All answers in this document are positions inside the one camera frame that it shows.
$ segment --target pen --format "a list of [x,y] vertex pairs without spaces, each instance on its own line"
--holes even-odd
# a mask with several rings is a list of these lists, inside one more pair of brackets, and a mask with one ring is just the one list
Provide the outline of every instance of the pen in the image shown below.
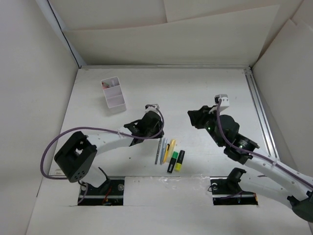
[[167,138],[164,138],[163,139],[163,143],[162,143],[161,156],[160,156],[160,165],[163,164],[163,159],[164,159],[164,155],[165,155],[166,145],[167,145]]
[[156,152],[156,161],[155,161],[155,164],[157,164],[158,155],[159,155],[159,153],[160,153],[160,148],[161,148],[161,143],[162,143],[162,138],[160,138],[160,141],[158,142],[158,147],[157,147],[157,152]]

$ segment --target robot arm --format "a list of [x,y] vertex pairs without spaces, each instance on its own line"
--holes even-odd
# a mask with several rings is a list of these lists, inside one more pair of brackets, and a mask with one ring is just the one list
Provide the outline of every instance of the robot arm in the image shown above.
[[92,166],[94,158],[112,149],[142,143],[151,137],[163,137],[164,120],[157,111],[157,105],[146,106],[142,119],[125,124],[118,132],[94,135],[75,132],[57,152],[54,160],[71,183],[83,180],[99,192],[104,192],[109,178],[102,169]]
[[239,124],[219,111],[229,107],[227,95],[215,97],[216,105],[188,111],[192,126],[206,129],[230,159],[253,168],[266,177],[253,177],[235,168],[224,185],[234,193],[253,191],[291,208],[299,217],[313,222],[313,178],[303,175],[259,149],[257,143],[239,134]]

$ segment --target highlighter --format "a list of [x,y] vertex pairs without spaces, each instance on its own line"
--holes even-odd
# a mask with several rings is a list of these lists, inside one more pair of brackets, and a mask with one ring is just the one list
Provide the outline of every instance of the highlighter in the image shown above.
[[172,155],[170,164],[168,165],[168,168],[167,168],[167,172],[168,173],[172,173],[173,172],[174,166],[175,166],[175,163],[176,163],[176,160],[177,160],[177,157],[178,157],[178,152],[174,152],[173,155]]
[[171,140],[170,147],[169,147],[168,153],[167,153],[167,159],[166,159],[166,162],[168,162],[168,163],[170,162],[171,156],[172,156],[172,154],[174,152],[175,144],[176,144],[176,140]]
[[176,162],[176,166],[175,166],[175,171],[180,172],[181,164],[182,164],[182,161],[184,160],[184,156],[185,156],[185,151],[184,151],[184,150],[181,150],[181,151],[179,152],[179,156],[178,156],[178,158],[177,158],[177,162]]
[[170,148],[170,144],[168,143],[166,145],[166,150],[165,150],[165,155],[164,155],[164,159],[163,159],[163,164],[166,163],[166,159],[167,159],[167,155],[168,155],[168,149]]

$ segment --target white pen holder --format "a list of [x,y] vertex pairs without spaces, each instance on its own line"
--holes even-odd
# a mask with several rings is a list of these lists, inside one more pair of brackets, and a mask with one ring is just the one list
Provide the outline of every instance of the white pen holder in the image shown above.
[[125,111],[125,99],[118,77],[101,80],[101,86],[111,113],[116,114]]

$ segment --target yellow pen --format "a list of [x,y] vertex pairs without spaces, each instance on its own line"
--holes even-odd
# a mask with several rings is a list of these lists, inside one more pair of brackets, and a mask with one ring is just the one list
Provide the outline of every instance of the yellow pen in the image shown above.
[[169,147],[168,153],[167,153],[167,155],[168,155],[169,157],[166,158],[166,162],[168,162],[168,163],[170,162],[171,156],[173,155],[175,144],[176,144],[176,140],[171,140],[171,142],[170,142],[170,147]]
[[167,146],[166,146],[166,150],[165,150],[165,155],[164,155],[164,159],[163,159],[163,163],[165,163],[166,162],[166,158],[167,158],[167,154],[168,154],[168,149],[170,148],[170,145],[169,144],[167,144]]

